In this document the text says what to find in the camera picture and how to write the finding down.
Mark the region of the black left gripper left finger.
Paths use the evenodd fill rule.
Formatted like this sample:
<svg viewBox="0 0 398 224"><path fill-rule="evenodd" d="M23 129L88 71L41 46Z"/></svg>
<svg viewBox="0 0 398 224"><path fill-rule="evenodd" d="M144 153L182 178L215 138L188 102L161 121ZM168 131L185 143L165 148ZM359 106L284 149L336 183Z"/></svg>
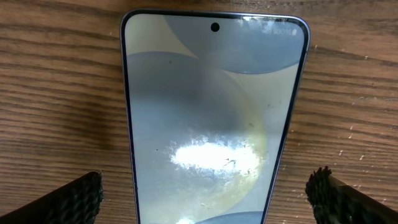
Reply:
<svg viewBox="0 0 398 224"><path fill-rule="evenodd" d="M102 201L102 175L89 172L1 216L1 224L93 224Z"/></svg>

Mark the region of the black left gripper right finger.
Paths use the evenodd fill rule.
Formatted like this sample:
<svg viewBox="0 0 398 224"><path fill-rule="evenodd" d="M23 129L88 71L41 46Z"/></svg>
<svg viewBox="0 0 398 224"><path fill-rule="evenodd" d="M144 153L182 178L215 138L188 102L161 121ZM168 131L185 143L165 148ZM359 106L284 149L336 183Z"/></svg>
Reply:
<svg viewBox="0 0 398 224"><path fill-rule="evenodd" d="M332 176L328 167L310 175L305 193L317 224L397 224L397 212Z"/></svg>

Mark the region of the blue Samsung Galaxy smartphone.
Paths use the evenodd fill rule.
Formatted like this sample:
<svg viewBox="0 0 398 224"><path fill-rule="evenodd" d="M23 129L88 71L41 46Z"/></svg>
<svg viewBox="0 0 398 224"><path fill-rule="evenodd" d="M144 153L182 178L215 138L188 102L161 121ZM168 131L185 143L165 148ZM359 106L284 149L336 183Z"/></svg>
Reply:
<svg viewBox="0 0 398 224"><path fill-rule="evenodd" d="M120 39L137 222L264 223L308 24L136 9Z"/></svg>

